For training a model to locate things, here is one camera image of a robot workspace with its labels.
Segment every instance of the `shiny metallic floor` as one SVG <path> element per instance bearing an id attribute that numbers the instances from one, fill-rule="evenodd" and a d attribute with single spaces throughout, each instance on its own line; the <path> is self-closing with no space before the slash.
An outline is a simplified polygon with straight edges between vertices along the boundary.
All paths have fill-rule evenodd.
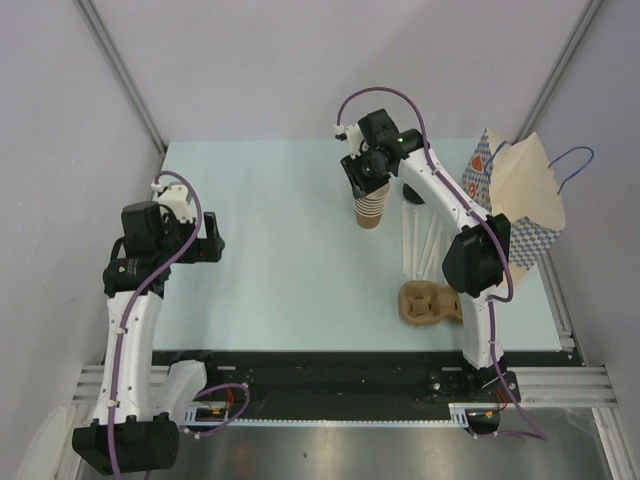
<path id="1" fill-rule="evenodd" d="M 235 427 L 205 440 L 184 437 L 165 479 L 611 479 L 589 409 L 537 410 L 549 442 L 474 441 L 461 429 Z M 515 411 L 502 428 L 521 428 Z M 87 468 L 84 480 L 101 477 Z M 127 479 L 142 475 L 126 476 Z"/>

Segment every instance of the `blue checkered pattern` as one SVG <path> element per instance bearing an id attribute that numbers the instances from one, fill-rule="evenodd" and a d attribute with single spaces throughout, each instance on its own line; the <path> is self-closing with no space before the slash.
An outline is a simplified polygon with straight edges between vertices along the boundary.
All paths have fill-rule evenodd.
<path id="1" fill-rule="evenodd" d="M 462 189 L 479 205 L 491 211 L 489 186 L 493 173 L 493 161 L 489 161 L 494 152 L 489 148 L 489 139 L 485 130 L 480 138 L 469 165 L 462 175 Z M 509 245 L 509 263 L 529 270 L 545 250 L 548 250 L 562 231 L 541 227 L 524 217 L 511 224 L 511 244 Z"/>

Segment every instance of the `light blue tabletop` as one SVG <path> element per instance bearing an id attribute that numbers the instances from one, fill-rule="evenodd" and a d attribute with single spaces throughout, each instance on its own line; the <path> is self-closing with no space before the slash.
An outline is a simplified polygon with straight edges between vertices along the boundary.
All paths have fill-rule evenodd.
<path id="1" fill-rule="evenodd" d="M 432 146 L 459 179 L 476 141 Z M 171 143 L 164 169 L 192 182 L 226 249 L 220 263 L 172 267 L 154 349 L 461 349 L 460 326 L 400 320 L 401 184 L 380 225 L 363 230 L 340 166 L 346 153 L 335 140 Z M 419 208 L 421 254 L 431 212 Z M 505 350 L 560 350 L 537 268 L 497 313 Z"/>

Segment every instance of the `table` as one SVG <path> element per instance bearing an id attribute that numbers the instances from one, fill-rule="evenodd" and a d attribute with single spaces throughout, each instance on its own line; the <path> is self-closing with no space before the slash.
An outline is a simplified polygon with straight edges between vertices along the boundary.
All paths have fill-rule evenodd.
<path id="1" fill-rule="evenodd" d="M 476 141 L 432 146 L 459 179 Z M 460 326 L 400 320 L 401 184 L 394 180 L 380 225 L 361 229 L 339 163 L 346 153 L 335 140 L 170 144 L 164 169 L 192 182 L 227 246 L 218 264 L 172 267 L 154 349 L 461 349 Z M 419 208 L 422 252 L 431 212 Z M 537 268 L 497 314 L 505 350 L 560 350 Z"/>

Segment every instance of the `paper bag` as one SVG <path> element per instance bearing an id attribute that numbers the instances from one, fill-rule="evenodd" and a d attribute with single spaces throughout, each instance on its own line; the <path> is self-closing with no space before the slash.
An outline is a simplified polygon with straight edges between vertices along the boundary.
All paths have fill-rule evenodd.
<path id="1" fill-rule="evenodd" d="M 511 146 L 485 130 L 462 188 L 492 215 L 504 213 L 511 222 L 509 269 L 517 285 L 565 225 L 558 183 L 538 135 Z"/>

